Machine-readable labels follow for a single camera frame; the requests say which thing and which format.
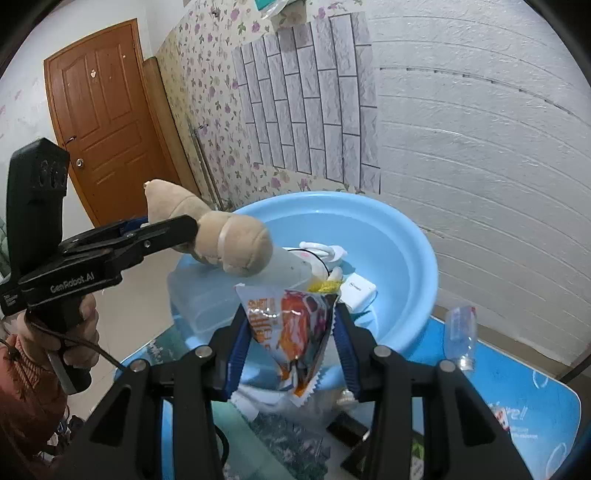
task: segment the plush toy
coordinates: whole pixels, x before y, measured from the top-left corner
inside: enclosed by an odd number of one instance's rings
[[[180,245],[177,250],[240,277],[256,275],[269,263],[273,243],[269,230],[260,220],[211,210],[190,191],[164,180],[146,182],[144,193],[150,223],[180,215],[189,215],[197,221],[195,241]]]

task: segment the tiled floor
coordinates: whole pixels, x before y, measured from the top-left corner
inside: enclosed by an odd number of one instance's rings
[[[166,277],[180,254],[168,249],[123,272],[123,282],[95,293],[100,345],[123,360],[172,325]],[[113,367],[101,358],[88,390],[68,399],[72,414],[86,419],[113,383]]]

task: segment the plastic basin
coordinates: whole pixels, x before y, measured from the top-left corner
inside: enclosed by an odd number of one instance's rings
[[[435,254],[414,222],[385,203],[339,192],[286,194],[247,205],[237,213],[263,221],[274,244],[282,247],[296,247],[301,241],[344,247],[348,252],[344,273],[355,271],[378,290],[367,314],[356,323],[368,328],[378,343],[402,354],[409,353],[427,323],[437,295]],[[183,268],[206,272],[189,255],[178,263],[177,269]],[[199,292],[200,282],[207,282],[207,275],[195,281],[195,292]],[[189,348],[208,343],[211,329],[188,325],[174,305],[172,314]],[[219,321],[216,309],[210,309],[202,318],[201,323]],[[317,387],[321,390],[345,385],[335,352],[327,352],[321,376]],[[241,382],[270,390],[277,382],[275,362],[254,341]]]

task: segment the clear plastic bottle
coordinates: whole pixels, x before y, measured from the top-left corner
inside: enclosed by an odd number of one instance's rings
[[[443,343],[445,357],[465,374],[474,371],[477,344],[476,308],[466,305],[447,312]]]

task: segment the white device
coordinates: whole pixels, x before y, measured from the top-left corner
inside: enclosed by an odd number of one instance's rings
[[[357,273],[349,275],[340,286],[340,301],[353,313],[362,312],[367,308],[376,294],[376,286]]]

